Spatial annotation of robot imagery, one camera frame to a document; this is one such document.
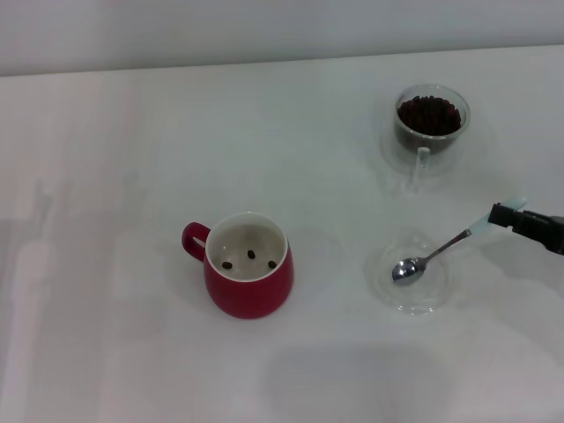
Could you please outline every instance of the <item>glass cup handle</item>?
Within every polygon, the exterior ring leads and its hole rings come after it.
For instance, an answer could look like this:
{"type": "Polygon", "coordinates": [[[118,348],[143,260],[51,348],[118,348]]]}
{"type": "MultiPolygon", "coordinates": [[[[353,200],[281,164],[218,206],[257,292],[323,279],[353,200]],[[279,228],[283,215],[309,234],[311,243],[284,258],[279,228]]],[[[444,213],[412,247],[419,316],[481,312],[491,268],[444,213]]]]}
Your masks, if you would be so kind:
{"type": "Polygon", "coordinates": [[[409,183],[411,192],[419,192],[423,181],[427,177],[430,157],[431,152],[427,147],[420,147],[417,149],[417,159],[415,160],[415,167],[412,170],[412,177],[409,183]]]}

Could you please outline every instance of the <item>white table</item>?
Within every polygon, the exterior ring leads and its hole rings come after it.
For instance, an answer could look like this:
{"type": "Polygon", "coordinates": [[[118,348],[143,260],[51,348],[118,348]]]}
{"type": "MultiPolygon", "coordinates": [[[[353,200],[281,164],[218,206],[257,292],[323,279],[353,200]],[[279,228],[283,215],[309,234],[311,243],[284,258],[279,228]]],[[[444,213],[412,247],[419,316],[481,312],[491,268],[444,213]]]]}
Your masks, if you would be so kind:
{"type": "Polygon", "coordinates": [[[564,257],[471,240],[419,317],[363,274],[397,230],[445,241],[516,192],[564,214],[563,67],[547,47],[0,79],[0,421],[564,421],[564,257]],[[422,82],[468,100],[486,147],[413,196],[377,145],[422,82]],[[295,255],[256,321],[179,242],[243,210],[295,255]]]}

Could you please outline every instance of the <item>coffee bean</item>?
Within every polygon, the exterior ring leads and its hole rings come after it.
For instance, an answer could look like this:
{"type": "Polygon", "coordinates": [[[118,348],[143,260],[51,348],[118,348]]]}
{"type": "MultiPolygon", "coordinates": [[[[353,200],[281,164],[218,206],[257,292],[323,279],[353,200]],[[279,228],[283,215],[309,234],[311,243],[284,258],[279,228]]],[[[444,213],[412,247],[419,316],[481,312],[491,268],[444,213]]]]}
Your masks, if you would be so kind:
{"type": "Polygon", "coordinates": [[[405,101],[397,110],[397,115],[410,129],[432,136],[456,132],[462,124],[455,105],[433,95],[405,101]]]}

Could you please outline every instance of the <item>clear glass dish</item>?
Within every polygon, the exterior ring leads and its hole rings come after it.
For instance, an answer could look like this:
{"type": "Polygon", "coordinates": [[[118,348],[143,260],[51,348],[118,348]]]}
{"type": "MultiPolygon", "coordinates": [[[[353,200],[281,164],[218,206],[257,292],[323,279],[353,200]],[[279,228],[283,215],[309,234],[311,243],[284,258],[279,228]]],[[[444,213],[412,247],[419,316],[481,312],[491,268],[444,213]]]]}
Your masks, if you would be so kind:
{"type": "Polygon", "coordinates": [[[396,285],[391,271],[400,260],[428,256],[438,247],[420,231],[404,231],[368,264],[368,284],[381,301],[405,313],[420,315],[435,311],[448,299],[454,283],[448,255],[431,260],[423,276],[409,286],[396,285]]]}

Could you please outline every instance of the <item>spoon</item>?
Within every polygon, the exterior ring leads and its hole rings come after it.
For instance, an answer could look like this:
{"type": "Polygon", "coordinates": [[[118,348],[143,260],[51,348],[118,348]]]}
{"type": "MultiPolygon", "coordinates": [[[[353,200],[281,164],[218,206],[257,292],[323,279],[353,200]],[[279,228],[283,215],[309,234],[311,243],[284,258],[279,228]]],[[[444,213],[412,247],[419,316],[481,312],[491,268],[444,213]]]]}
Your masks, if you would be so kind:
{"type": "MultiPolygon", "coordinates": [[[[527,199],[523,197],[515,197],[510,198],[501,203],[501,205],[505,205],[513,210],[519,210],[523,208],[527,204],[527,199]]],[[[452,247],[457,242],[468,238],[470,235],[485,232],[489,227],[490,223],[488,223],[487,218],[489,218],[490,213],[488,213],[483,218],[474,222],[468,229],[463,230],[460,234],[455,236],[452,240],[444,244],[442,247],[438,248],[434,253],[430,254],[427,257],[409,257],[401,260],[398,264],[394,266],[391,271],[391,278],[394,281],[394,284],[399,286],[408,286],[411,285],[413,282],[417,281],[421,276],[423,276],[423,272],[427,268],[427,263],[430,260],[437,257],[441,252],[445,249],[452,247]]]]}

